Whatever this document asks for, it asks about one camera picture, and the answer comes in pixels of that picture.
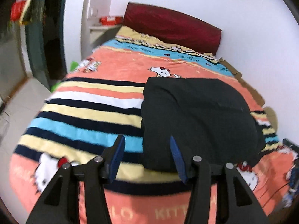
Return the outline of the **white bedside shelf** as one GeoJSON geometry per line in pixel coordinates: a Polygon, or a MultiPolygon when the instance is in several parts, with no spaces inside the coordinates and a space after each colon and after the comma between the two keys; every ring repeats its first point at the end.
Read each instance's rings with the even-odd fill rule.
{"type": "Polygon", "coordinates": [[[103,43],[113,39],[122,24],[119,25],[93,25],[89,27],[90,31],[90,46],[92,52],[95,52],[103,43]]]}

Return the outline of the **dark red headboard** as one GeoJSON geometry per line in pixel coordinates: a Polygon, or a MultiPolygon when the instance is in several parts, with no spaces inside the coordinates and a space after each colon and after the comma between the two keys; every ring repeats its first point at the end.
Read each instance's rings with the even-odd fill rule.
{"type": "Polygon", "coordinates": [[[215,55],[221,42],[220,28],[190,15],[153,5],[129,2],[123,24],[138,33],[202,54],[215,55]]]}

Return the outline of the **orange Hello Kitty blanket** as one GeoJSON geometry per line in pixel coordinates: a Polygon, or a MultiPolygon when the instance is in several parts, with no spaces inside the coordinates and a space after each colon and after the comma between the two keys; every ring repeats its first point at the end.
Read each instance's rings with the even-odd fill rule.
{"type": "Polygon", "coordinates": [[[66,76],[20,138],[9,175],[25,209],[33,209],[59,164],[86,163],[123,134],[124,158],[117,179],[105,191],[113,223],[182,223],[189,190],[165,166],[164,153],[154,157],[154,166],[143,165],[141,106],[149,78],[169,84],[175,94],[183,91],[182,83],[195,78],[185,99],[212,83],[206,86],[208,96],[245,100],[261,146],[256,158],[238,158],[237,169],[270,214],[287,196],[295,156],[279,141],[262,107],[210,53],[164,43],[127,26],[66,76]]]}

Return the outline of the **dark green door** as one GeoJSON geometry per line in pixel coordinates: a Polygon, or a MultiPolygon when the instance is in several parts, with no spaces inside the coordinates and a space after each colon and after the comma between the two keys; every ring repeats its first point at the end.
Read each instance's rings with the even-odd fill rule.
{"type": "Polygon", "coordinates": [[[66,76],[64,8],[65,0],[31,0],[30,21],[25,26],[31,72],[50,91],[66,76]]]}

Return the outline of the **black hooded puffer jacket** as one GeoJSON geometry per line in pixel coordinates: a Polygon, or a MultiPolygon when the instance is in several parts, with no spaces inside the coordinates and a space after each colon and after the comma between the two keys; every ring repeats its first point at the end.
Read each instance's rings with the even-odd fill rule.
{"type": "Polygon", "coordinates": [[[265,147],[244,97],[218,79],[151,77],[143,90],[143,166],[175,172],[170,140],[186,165],[199,155],[212,164],[254,159],[265,147]]]}

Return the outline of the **red box on shelf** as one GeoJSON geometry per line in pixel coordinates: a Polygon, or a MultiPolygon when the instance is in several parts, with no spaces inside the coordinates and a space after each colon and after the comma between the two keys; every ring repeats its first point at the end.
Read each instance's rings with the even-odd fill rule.
{"type": "Polygon", "coordinates": [[[122,24],[124,17],[122,16],[103,16],[100,17],[99,22],[104,26],[115,26],[122,24]]]}

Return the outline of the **beige woven hand fan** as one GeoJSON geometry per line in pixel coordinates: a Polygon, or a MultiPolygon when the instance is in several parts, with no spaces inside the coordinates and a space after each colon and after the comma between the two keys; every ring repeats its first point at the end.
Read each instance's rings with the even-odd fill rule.
{"type": "Polygon", "coordinates": [[[268,118],[272,128],[275,131],[277,131],[278,130],[278,118],[277,118],[276,112],[271,107],[264,107],[263,109],[267,115],[267,118],[268,118]]]}

